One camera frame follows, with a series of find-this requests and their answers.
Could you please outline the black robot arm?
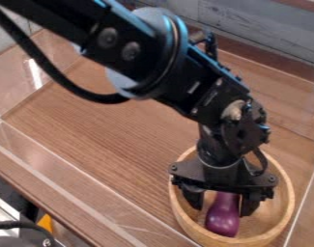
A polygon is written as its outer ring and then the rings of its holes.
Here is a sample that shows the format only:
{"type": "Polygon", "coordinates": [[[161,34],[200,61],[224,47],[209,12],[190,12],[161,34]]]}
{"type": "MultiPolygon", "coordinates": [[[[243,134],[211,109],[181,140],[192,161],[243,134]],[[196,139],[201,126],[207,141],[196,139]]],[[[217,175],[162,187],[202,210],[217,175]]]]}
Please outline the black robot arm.
{"type": "Polygon", "coordinates": [[[241,78],[220,63],[213,35],[192,36],[164,8],[129,10],[115,0],[0,0],[0,27],[52,81],[102,104],[153,99],[198,125],[196,157],[170,165],[186,202],[202,205],[208,190],[240,195],[248,216],[272,198],[278,178],[260,146],[270,140],[267,114],[241,78]],[[16,13],[68,40],[103,66],[115,92],[97,94],[59,71],[8,14],[16,13]]]}

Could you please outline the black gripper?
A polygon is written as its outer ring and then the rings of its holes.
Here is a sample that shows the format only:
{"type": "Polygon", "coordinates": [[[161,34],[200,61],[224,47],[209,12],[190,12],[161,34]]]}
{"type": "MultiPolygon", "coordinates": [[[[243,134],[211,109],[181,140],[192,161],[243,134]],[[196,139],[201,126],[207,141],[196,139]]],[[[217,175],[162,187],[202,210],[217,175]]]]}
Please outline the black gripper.
{"type": "Polygon", "coordinates": [[[182,191],[193,209],[202,209],[204,192],[208,190],[241,195],[240,216],[251,216],[260,201],[274,198],[278,177],[267,171],[268,161],[260,151],[252,151],[261,166],[257,167],[245,156],[221,167],[205,163],[196,155],[169,165],[172,184],[182,191]]]}

